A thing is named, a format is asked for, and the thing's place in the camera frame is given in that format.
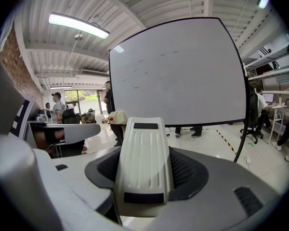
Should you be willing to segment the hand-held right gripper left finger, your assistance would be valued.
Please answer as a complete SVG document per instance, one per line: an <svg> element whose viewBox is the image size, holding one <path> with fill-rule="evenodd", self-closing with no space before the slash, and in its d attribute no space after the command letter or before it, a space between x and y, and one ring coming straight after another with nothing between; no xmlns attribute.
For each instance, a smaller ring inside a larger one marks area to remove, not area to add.
<svg viewBox="0 0 289 231"><path fill-rule="evenodd" d="M50 159L24 141L0 135L0 189L35 231L118 231L63 181Z"/></svg>

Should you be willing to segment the person's left hand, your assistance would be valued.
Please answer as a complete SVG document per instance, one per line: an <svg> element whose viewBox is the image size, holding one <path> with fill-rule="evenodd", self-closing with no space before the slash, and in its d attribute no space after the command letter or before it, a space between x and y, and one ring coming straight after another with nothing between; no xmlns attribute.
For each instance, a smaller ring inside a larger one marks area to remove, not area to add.
<svg viewBox="0 0 289 231"><path fill-rule="evenodd" d="M33 133L37 148L49 150L52 146L57 145L64 139L63 129L46 129L44 131L35 131Z"/></svg>

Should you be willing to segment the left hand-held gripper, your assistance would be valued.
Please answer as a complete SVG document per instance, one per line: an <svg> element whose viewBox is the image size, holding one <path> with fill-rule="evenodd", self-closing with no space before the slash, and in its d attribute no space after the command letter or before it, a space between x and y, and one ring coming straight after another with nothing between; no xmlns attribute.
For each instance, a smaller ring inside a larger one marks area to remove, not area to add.
<svg viewBox="0 0 289 231"><path fill-rule="evenodd" d="M55 128L64 131L64 139L52 147L83 141L98 135L101 131L99 124L53 124L47 116L47 110L40 109L34 99L25 97L14 118L9 136L24 140L31 148L38 149L33 133Z"/></svg>

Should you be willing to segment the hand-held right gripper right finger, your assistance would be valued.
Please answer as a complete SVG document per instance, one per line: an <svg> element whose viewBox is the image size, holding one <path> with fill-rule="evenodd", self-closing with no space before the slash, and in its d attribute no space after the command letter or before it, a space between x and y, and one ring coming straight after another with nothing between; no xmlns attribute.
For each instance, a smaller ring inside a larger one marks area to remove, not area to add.
<svg viewBox="0 0 289 231"><path fill-rule="evenodd" d="M252 230L280 195L241 165L189 150L120 152L120 214L151 231Z"/></svg>

